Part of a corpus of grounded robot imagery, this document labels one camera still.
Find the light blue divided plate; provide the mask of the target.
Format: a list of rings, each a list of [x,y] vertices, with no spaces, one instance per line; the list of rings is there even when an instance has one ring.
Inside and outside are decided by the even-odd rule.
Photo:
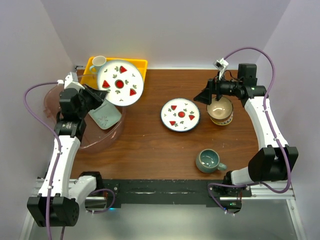
[[[108,101],[104,101],[101,106],[91,110],[89,115],[102,130],[111,128],[122,117],[121,112]]]

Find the watermelon plate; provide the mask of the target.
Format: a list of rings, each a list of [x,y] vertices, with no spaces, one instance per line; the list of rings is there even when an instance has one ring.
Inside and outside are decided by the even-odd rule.
[[[199,124],[201,113],[193,101],[174,98],[163,105],[160,118],[164,126],[171,131],[188,132]]]
[[[97,74],[97,87],[106,91],[105,99],[115,106],[125,107],[136,103],[143,94],[144,80],[130,62],[115,59],[107,61]]]

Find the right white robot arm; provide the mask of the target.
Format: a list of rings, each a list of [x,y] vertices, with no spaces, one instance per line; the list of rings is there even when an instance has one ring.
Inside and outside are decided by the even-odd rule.
[[[233,197],[244,185],[267,181],[287,181],[289,184],[299,153],[296,147],[289,146],[277,126],[267,89],[257,84],[256,64],[240,63],[234,81],[225,79],[228,64],[224,60],[216,61],[214,66],[218,69],[217,75],[207,81],[194,100],[209,105],[213,103],[213,96],[218,99],[237,97],[252,121],[259,148],[247,167],[226,174],[223,192]]]

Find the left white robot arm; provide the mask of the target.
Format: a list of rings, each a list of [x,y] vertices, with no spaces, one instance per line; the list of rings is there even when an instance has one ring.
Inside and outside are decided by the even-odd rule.
[[[85,117],[104,102],[107,91],[87,85],[65,88],[59,93],[60,110],[51,130],[54,148],[45,180],[37,194],[27,201],[27,209],[39,227],[73,227],[80,205],[88,195],[104,190],[99,172],[84,172],[70,187],[71,170],[86,129]]]

